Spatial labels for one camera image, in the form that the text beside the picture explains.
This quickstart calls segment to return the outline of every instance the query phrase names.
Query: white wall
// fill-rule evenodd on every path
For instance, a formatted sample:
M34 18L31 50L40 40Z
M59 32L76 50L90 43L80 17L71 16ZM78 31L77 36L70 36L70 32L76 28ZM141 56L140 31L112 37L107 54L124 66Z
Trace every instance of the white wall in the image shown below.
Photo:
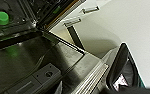
M120 40L126 42L145 85L150 87L150 0L112 0L75 28L90 52L106 51Z

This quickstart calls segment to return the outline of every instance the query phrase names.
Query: dishwasher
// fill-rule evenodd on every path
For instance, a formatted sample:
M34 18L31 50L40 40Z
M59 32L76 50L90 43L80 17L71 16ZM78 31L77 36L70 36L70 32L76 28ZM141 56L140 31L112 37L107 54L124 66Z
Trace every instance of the dishwasher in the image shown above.
M113 84L121 72L113 76L116 63L107 63L108 53L100 59L49 32L83 2L0 0L0 94L118 90Z

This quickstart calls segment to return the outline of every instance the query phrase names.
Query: stainless steel panel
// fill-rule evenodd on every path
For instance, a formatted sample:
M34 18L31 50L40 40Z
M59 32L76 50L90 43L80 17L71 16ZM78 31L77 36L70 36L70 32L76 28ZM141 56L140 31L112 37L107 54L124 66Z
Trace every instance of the stainless steel panel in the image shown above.
M0 90L29 74L51 45L38 37L0 50Z
M54 44L44 37L1 49L0 91L49 63L66 75L82 57L83 54L63 43Z
M41 84L33 76L30 76L7 92L9 94L33 94L41 87Z
M85 80L88 74L92 72L93 68L95 68L99 62L99 58L89 53L86 53L86 55L74 66L74 68L62 80L62 94L72 93L76 89L76 87Z

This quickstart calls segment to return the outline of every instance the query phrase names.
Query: white cabinet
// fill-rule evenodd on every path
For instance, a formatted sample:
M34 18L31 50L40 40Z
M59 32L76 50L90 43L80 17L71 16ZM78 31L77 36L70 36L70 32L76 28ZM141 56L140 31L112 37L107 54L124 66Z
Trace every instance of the white cabinet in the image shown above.
M94 11L99 11L99 9L105 4L107 4L109 1L111 0L86 0L75 10L73 10L69 15L67 15L63 20L61 20L51 30L51 32L55 33L57 31L66 29L65 23L70 25L82 21L83 18L87 17L88 15L91 15L92 13L94 13Z

